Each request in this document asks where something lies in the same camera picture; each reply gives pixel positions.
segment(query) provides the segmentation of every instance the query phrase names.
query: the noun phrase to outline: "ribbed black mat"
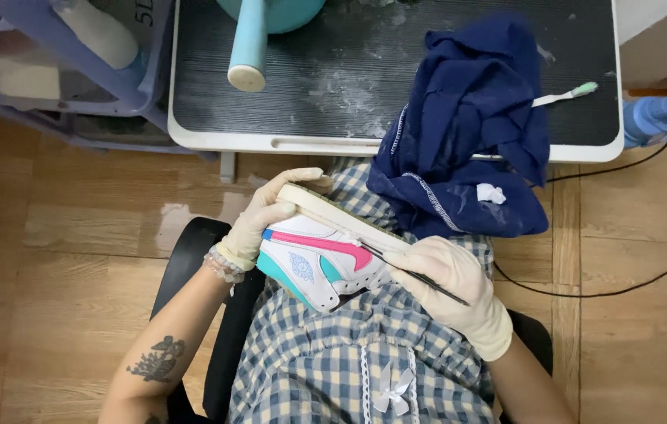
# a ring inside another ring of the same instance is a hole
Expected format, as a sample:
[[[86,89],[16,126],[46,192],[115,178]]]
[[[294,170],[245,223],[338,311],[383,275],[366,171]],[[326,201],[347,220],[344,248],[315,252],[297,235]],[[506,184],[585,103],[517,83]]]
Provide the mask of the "ribbed black mat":
[[[546,106],[551,142],[613,141],[611,0],[328,0],[308,25],[270,37],[259,93],[226,80],[234,20],[214,0],[181,0],[174,116],[194,131],[380,138],[409,96],[424,33],[494,11],[525,15],[552,55],[541,57],[544,94],[600,84],[594,94]]]

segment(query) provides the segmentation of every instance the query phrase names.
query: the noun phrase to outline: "forearm tattoo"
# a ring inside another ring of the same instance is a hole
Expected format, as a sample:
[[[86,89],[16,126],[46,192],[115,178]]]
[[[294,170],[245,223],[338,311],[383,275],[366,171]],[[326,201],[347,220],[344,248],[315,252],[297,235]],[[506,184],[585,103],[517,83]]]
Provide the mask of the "forearm tattoo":
[[[150,417],[148,417],[147,421],[145,421],[145,424],[168,424],[168,418],[163,421],[160,418],[156,417],[152,413],[150,413]]]
[[[157,381],[169,383],[171,379],[166,377],[174,367],[177,366],[177,359],[184,354],[184,340],[174,342],[172,336],[166,336],[162,342],[154,345],[147,356],[142,355],[140,362],[132,367],[127,367],[127,371],[135,376],[145,377],[145,381]]]

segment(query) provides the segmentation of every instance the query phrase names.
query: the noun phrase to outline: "gloved hand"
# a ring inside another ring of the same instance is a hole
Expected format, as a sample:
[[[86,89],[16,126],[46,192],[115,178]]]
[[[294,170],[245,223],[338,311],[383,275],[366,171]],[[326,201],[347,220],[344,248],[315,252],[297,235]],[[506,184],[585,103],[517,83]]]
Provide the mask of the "gloved hand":
[[[260,187],[252,196],[250,205],[239,214],[234,227],[216,245],[216,250],[227,261],[244,271],[255,266],[255,258],[260,253],[265,227],[290,218],[296,206],[288,202],[276,203],[276,196],[286,183],[306,181],[306,186],[320,194],[327,194],[333,187],[333,179],[323,175],[320,168],[289,169],[280,173]]]
[[[432,318],[464,334],[480,358],[495,361],[506,353],[513,327],[506,307],[493,296],[493,283],[469,250],[433,236],[414,243],[407,251],[387,252],[384,259],[400,268],[432,278],[470,306],[391,267],[393,279],[414,295]]]

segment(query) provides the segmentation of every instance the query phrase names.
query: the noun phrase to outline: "beaded bracelet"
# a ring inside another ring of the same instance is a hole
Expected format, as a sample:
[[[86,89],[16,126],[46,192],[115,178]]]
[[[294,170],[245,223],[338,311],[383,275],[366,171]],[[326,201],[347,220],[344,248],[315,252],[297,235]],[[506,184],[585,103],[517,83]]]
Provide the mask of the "beaded bracelet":
[[[218,253],[215,246],[212,246],[205,255],[203,265],[207,265],[210,269],[213,269],[213,272],[219,278],[222,278],[229,284],[237,284],[244,281],[244,271],[227,261],[223,255]]]

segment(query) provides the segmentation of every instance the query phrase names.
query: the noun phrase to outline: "plaid dress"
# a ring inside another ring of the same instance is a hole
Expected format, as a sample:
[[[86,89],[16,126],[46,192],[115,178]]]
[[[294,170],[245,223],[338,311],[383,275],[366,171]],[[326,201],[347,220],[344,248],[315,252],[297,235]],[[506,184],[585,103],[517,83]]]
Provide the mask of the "plaid dress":
[[[365,187],[368,170],[369,159],[336,159],[330,198],[393,231],[388,204]],[[475,253],[490,274],[489,238],[452,241]],[[494,422],[486,365],[461,334],[434,322],[399,284],[318,313],[269,279],[256,309],[230,422]]]

